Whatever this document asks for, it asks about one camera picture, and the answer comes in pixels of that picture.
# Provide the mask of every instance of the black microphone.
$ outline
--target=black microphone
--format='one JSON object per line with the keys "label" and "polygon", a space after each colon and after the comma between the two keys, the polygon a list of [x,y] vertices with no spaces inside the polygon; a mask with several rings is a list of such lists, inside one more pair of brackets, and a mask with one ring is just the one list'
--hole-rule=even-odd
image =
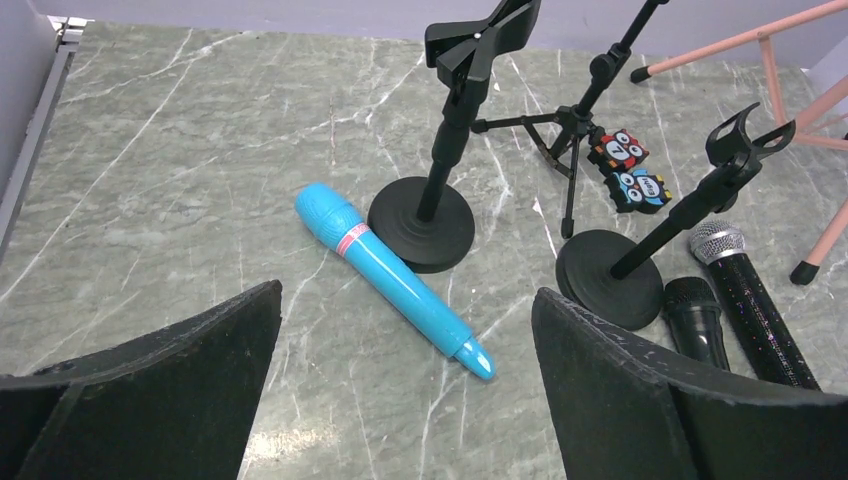
{"label": "black microphone", "polygon": [[695,228],[689,247],[707,265],[730,326],[757,377],[821,390],[745,254],[742,232],[724,220],[711,220]]}
{"label": "black microphone", "polygon": [[721,307],[703,278],[683,277],[665,286],[665,319],[677,351],[730,371],[722,340]]}

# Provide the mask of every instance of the desk microphone stand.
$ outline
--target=desk microphone stand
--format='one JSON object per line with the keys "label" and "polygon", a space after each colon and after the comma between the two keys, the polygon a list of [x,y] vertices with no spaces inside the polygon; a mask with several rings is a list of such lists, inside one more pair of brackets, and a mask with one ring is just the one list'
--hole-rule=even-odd
{"label": "desk microphone stand", "polygon": [[541,0],[502,0],[489,18],[427,27],[427,67],[450,89],[433,142],[430,175],[387,185],[371,203],[368,225],[409,268],[436,273],[458,264],[474,242],[474,215],[447,185],[489,91],[495,57],[524,48]]}
{"label": "desk microphone stand", "polygon": [[[783,150],[795,135],[792,121],[751,141],[745,121],[758,106],[754,103],[712,131],[706,150],[715,170],[639,244],[609,230],[589,230],[569,240],[557,256],[556,277],[562,294],[628,330],[653,322],[662,306],[663,281],[651,256],[711,212],[732,207],[742,187],[763,168],[760,160]],[[718,138],[730,125],[730,131]]]}
{"label": "desk microphone stand", "polygon": [[[630,28],[622,37],[621,41],[614,43],[605,54],[598,55],[589,64],[589,73],[592,81],[588,90],[580,99],[580,102],[571,107],[560,106],[554,113],[542,115],[522,115],[515,118],[503,120],[477,120],[471,125],[474,133],[487,132],[493,128],[516,127],[523,125],[542,153],[545,161],[554,170],[568,178],[568,203],[565,207],[565,218],[562,219],[560,233],[563,238],[571,238],[574,234],[574,193],[577,186],[577,160],[580,157],[580,142],[587,135],[594,137],[597,133],[603,135],[603,128],[592,122],[592,108],[601,97],[601,94],[609,88],[618,72],[630,58],[630,47],[651,15],[659,5],[665,5],[668,0],[648,0],[643,6]],[[556,123],[562,127],[551,147],[545,145],[535,125],[539,123]],[[571,149],[571,165],[566,167],[560,163],[559,158]]]}

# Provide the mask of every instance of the pink stand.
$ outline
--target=pink stand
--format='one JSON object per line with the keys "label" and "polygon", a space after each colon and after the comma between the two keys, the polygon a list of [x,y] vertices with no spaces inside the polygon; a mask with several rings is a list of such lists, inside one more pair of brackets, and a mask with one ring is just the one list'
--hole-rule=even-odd
{"label": "pink stand", "polygon": [[[792,27],[811,22],[828,15],[833,15],[834,13],[838,13],[846,9],[848,9],[848,0],[832,0],[823,5],[819,5],[818,7],[811,8],[801,13],[786,17],[782,20],[769,23],[768,25],[763,25],[759,28],[749,30],[745,33],[736,35],[735,37],[722,40],[721,42],[699,48],[654,65],[637,69],[631,74],[630,79],[634,83],[639,83],[653,75],[665,72],[666,70],[671,70],[672,68],[692,63],[716,53],[738,47],[739,45],[756,41],[760,44],[760,50],[763,56],[763,66],[766,71],[766,80],[768,82],[769,97],[774,111],[774,119],[778,125],[783,125],[787,121],[786,109],[783,105],[783,95],[781,94],[780,82],[777,78],[777,64],[774,60],[774,47],[771,43],[771,36],[775,33],[788,30]],[[831,121],[813,126],[813,124],[824,116],[828,110],[833,108],[834,105],[842,101],[845,97],[848,97],[848,75],[843,77],[836,85],[814,100],[809,107],[795,116],[795,124],[798,133],[795,135],[793,141],[806,145],[815,145],[837,150],[848,150],[848,135],[846,135],[845,139],[813,135],[814,132],[848,118],[848,114],[846,114]],[[813,281],[821,262],[824,261],[824,258],[827,256],[828,252],[830,252],[830,249],[839,239],[839,236],[846,227],[848,227],[848,200],[842,204],[839,212],[837,212],[836,216],[833,217],[830,225],[828,225],[824,234],[822,234],[821,238],[819,238],[819,241],[813,247],[807,259],[801,262],[792,272],[790,279],[793,283],[797,285],[807,285]]]}

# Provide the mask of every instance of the marble surface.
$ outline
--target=marble surface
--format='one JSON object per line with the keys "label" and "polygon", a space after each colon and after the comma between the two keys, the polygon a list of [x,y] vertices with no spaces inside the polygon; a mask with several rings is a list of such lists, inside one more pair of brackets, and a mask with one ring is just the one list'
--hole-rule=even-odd
{"label": "marble surface", "polygon": [[[498,58],[481,116],[576,102],[592,56]],[[780,75],[797,112],[813,94],[801,72]],[[451,184],[475,244],[425,277],[494,356],[490,384],[437,354],[293,209],[322,181],[364,213],[387,183],[425,174],[446,93],[416,42],[89,25],[0,268],[0,372],[114,346],[278,278],[283,327],[241,477],[564,478],[529,320],[536,290],[556,286],[567,182],[524,132],[471,138]],[[724,118],[762,101],[749,130],[772,128],[767,97],[761,67],[703,61],[640,86],[620,78],[595,114],[634,133],[680,198],[709,170],[704,140]],[[725,215],[822,388],[843,394],[848,245],[810,287],[788,274],[848,195],[846,160],[792,146]],[[615,215],[597,170],[581,172],[577,231],[638,240],[664,218]],[[667,281],[703,275],[685,242],[656,255]],[[750,376],[730,332],[732,367]],[[639,333],[670,345],[662,321]]]}

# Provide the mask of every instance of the round black stand base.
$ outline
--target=round black stand base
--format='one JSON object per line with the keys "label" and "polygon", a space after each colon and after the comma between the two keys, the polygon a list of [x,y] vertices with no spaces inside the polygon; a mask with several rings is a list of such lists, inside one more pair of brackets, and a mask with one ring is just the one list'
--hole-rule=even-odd
{"label": "round black stand base", "polygon": [[648,326],[662,307],[663,282],[650,259],[623,280],[610,268],[636,246],[608,230],[575,235],[559,251],[556,277],[563,295],[602,319],[627,330]]}
{"label": "round black stand base", "polygon": [[427,179],[396,180],[374,197],[368,226],[416,273],[437,273],[458,264],[474,243],[474,214],[468,202],[445,185],[432,221],[417,217]]}

